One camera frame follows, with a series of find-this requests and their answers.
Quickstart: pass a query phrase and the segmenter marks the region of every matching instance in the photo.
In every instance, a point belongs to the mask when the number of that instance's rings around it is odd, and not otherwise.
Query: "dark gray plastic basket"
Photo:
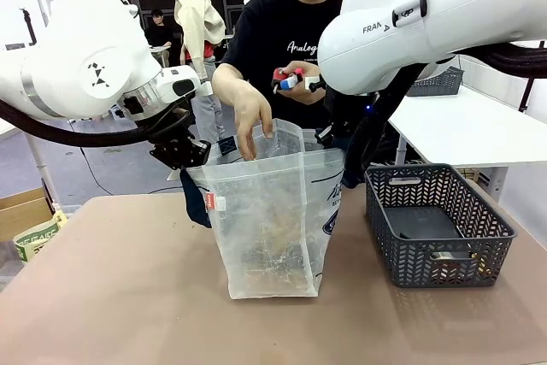
[[[449,67],[439,76],[416,81],[407,97],[454,96],[460,90],[463,73],[459,68]]]
[[[367,205],[391,281],[402,288],[493,286],[516,237],[444,164],[369,168]]]

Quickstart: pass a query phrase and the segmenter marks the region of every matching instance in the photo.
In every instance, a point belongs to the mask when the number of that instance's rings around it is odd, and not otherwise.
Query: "red label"
[[[205,205],[207,206],[207,209],[215,209],[215,194],[208,192],[205,195]]]

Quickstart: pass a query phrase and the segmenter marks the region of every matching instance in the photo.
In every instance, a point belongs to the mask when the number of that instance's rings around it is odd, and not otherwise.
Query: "plastic bag on floor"
[[[323,150],[314,132],[276,120],[272,139],[253,138],[243,162],[232,141],[213,146],[188,173],[203,191],[228,275],[230,297],[317,297],[338,215],[344,153]]]

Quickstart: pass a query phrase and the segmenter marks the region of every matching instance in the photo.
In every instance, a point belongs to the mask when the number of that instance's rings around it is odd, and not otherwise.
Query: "black t-shirt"
[[[329,23],[340,14],[342,0],[307,4],[298,0],[251,0],[236,26],[222,62],[233,65],[270,102],[273,117],[302,128],[324,127],[323,101],[305,105],[274,95],[276,68],[292,61],[317,64],[317,45]]]
[[[173,42],[173,30],[169,26],[150,26],[144,32],[150,46],[163,46],[167,42]]]

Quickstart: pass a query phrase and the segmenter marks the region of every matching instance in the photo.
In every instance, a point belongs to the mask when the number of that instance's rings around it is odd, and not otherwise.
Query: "black pole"
[[[31,46],[34,46],[36,44],[36,35],[34,34],[34,29],[32,28],[31,15],[25,9],[23,9],[23,15],[25,16],[26,27],[31,35]]]
[[[539,43],[539,49],[543,49],[544,47],[545,41],[543,40]],[[521,113],[524,113],[528,110],[528,100],[530,99],[530,93],[532,93],[532,88],[535,81],[536,79],[528,79],[526,89],[524,90],[524,96],[522,96],[521,106],[519,107],[519,111]]]

